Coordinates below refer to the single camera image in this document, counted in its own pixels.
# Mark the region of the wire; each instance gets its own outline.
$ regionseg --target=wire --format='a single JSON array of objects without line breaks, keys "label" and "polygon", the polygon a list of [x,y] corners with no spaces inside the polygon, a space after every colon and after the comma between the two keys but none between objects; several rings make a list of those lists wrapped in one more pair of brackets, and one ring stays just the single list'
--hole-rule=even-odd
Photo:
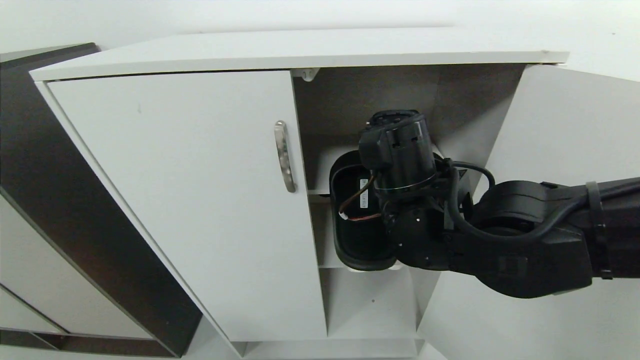
[{"label": "wire", "polygon": [[[475,236],[476,238],[479,238],[480,240],[485,241],[508,241],[511,243],[535,242],[542,236],[546,235],[551,229],[553,229],[554,226],[560,223],[560,221],[564,220],[569,214],[585,206],[588,203],[589,199],[587,194],[572,198],[564,205],[554,209],[549,217],[542,221],[539,226],[526,234],[514,236],[490,234],[474,227],[465,220],[462,214],[460,214],[460,209],[458,209],[458,183],[460,182],[460,173],[454,166],[449,167],[449,172],[451,175],[451,193],[449,194],[449,200],[447,201],[447,210],[449,212],[451,220],[463,233],[467,233],[469,235]],[[613,186],[612,188],[602,190],[600,192],[600,197],[603,200],[611,199],[613,197],[619,197],[628,193],[638,191],[640,191],[640,181]]]},{"label": "wire", "polygon": [[484,174],[484,176],[486,176],[486,179],[489,180],[489,187],[492,188],[495,186],[495,177],[493,177],[493,174],[489,170],[483,167],[480,167],[476,164],[465,163],[462,161],[453,161],[452,164],[455,167],[468,168],[471,170],[481,172],[482,174]]},{"label": "wire", "polygon": [[346,199],[338,208],[338,215],[340,215],[341,218],[343,218],[344,220],[350,220],[350,221],[363,221],[363,220],[370,220],[373,218],[378,218],[381,216],[381,214],[373,214],[373,215],[367,215],[365,217],[359,217],[359,218],[349,218],[347,216],[347,214],[344,213],[344,210],[347,208],[347,206],[349,206],[349,204],[351,204],[355,199],[358,198],[358,196],[362,195],[362,193],[364,193],[365,191],[367,191],[367,189],[369,189],[369,187],[373,184],[373,181],[376,179],[377,174],[371,174],[371,177],[369,178],[369,181],[367,182],[367,184],[365,184],[365,186],[363,186],[359,191],[357,191],[355,194],[353,194],[350,198]]}]

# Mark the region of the door handle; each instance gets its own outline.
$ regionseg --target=door handle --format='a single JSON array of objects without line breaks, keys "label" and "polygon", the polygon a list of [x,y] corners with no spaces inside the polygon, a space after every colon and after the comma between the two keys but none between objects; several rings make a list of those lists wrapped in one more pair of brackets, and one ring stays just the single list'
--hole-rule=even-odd
[{"label": "door handle", "polygon": [[276,148],[278,149],[278,160],[284,185],[290,193],[296,192],[296,183],[293,181],[291,173],[291,162],[289,161],[289,147],[287,146],[287,124],[278,121],[275,125]]}]

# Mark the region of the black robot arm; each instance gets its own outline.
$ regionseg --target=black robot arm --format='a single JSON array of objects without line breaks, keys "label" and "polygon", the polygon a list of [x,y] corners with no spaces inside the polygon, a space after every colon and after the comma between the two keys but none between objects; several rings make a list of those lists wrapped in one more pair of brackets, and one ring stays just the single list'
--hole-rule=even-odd
[{"label": "black robot arm", "polygon": [[[416,111],[375,114],[358,150],[406,265],[473,275],[518,298],[583,288],[593,277],[640,277],[640,178],[495,184],[481,167],[432,154]],[[489,178],[477,204],[460,169]]]}]

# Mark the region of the open cabinet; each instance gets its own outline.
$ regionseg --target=open cabinet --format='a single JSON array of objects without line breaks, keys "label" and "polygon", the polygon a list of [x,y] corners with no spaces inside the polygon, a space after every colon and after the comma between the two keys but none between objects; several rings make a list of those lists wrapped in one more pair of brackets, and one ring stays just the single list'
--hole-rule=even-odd
[{"label": "open cabinet", "polygon": [[[567,53],[532,50],[547,48],[532,39],[488,43],[460,31],[189,35],[32,76],[239,357],[411,358],[429,341],[440,274],[356,273],[338,260],[326,198],[333,162],[356,149],[376,111],[415,109],[443,156],[486,165],[523,74],[572,72],[556,66]],[[276,123],[280,134],[286,125],[278,145],[288,163]]]}]

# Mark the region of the white cabinet door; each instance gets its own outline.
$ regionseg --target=white cabinet door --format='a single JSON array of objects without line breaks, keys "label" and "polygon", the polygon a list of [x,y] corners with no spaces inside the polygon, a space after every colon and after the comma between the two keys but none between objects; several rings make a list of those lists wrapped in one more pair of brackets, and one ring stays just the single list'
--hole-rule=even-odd
[{"label": "white cabinet door", "polygon": [[[326,336],[288,71],[49,87],[76,145],[230,340]],[[288,127],[295,193],[278,162],[278,121]]]},{"label": "white cabinet door", "polygon": [[[498,182],[640,177],[639,113],[638,82],[528,67],[486,167]],[[522,300],[444,273],[423,322],[449,360],[631,359],[640,353],[638,299],[639,279],[594,279],[564,295]]]},{"label": "white cabinet door", "polygon": [[0,283],[72,334],[150,339],[0,196]]},{"label": "white cabinet door", "polygon": [[57,327],[2,288],[0,288],[0,328],[61,334]]}]

